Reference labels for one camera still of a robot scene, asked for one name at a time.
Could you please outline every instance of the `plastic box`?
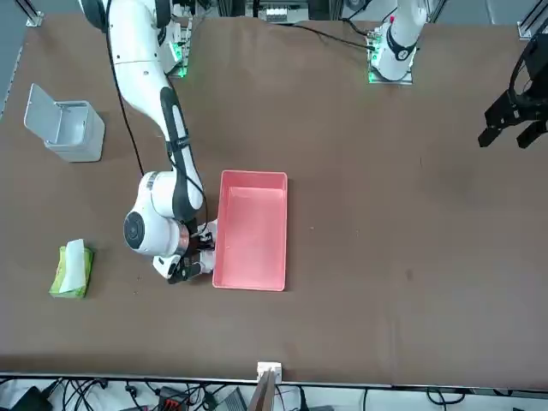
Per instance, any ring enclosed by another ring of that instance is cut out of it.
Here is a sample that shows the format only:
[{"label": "plastic box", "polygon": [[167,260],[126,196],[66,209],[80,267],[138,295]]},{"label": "plastic box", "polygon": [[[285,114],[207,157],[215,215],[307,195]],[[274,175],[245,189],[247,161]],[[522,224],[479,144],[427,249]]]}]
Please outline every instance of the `plastic box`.
[{"label": "plastic box", "polygon": [[215,287],[283,291],[287,199],[285,173],[223,171]]}]

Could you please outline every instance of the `white tissue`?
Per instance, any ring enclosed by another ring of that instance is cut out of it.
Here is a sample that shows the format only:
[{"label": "white tissue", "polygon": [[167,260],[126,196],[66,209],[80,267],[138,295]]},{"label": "white tissue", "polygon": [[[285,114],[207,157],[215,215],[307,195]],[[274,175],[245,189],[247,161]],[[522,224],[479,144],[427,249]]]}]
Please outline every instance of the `white tissue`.
[{"label": "white tissue", "polygon": [[65,277],[59,293],[66,293],[86,285],[84,240],[69,241],[65,249]]}]

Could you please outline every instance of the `tissue box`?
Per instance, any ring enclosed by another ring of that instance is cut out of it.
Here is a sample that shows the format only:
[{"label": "tissue box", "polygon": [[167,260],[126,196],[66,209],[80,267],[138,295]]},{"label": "tissue box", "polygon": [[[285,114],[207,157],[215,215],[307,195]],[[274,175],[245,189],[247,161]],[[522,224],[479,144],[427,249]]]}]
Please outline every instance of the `tissue box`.
[{"label": "tissue box", "polygon": [[61,284],[65,278],[66,268],[65,268],[65,251],[66,247],[59,247],[59,264],[57,265],[57,272],[55,274],[55,280],[50,288],[50,294],[52,297],[63,297],[63,298],[84,298],[87,291],[87,284],[89,282],[89,276],[92,272],[92,261],[93,261],[93,251],[89,248],[84,248],[84,272],[86,274],[86,284],[83,287],[78,289],[72,289],[66,292],[59,292]]}]

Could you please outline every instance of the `open lid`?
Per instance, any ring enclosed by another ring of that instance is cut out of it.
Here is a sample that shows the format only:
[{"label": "open lid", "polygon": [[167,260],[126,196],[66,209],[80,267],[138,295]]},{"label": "open lid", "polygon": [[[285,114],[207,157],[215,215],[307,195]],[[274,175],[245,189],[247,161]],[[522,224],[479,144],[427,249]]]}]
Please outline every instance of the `open lid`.
[{"label": "open lid", "polygon": [[25,127],[43,141],[55,144],[61,123],[61,107],[38,84],[31,85],[25,111]]}]

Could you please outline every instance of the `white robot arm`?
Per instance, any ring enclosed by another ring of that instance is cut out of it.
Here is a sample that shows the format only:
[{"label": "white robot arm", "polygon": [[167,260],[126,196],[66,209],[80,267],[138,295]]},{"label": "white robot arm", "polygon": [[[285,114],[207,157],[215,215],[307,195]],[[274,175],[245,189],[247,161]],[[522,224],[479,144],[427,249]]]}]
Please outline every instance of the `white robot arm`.
[{"label": "white robot arm", "polygon": [[398,0],[394,20],[381,27],[378,58],[372,62],[386,80],[398,81],[409,71],[426,17],[425,0]]},{"label": "white robot arm", "polygon": [[123,224],[126,243],[153,256],[154,267],[173,283],[211,271],[200,255],[211,251],[212,235],[194,238],[194,217],[204,201],[202,184],[179,100],[160,61],[158,32],[170,23],[171,1],[79,1],[86,18],[107,35],[120,94],[160,127],[172,164],[170,171],[142,177]]}]

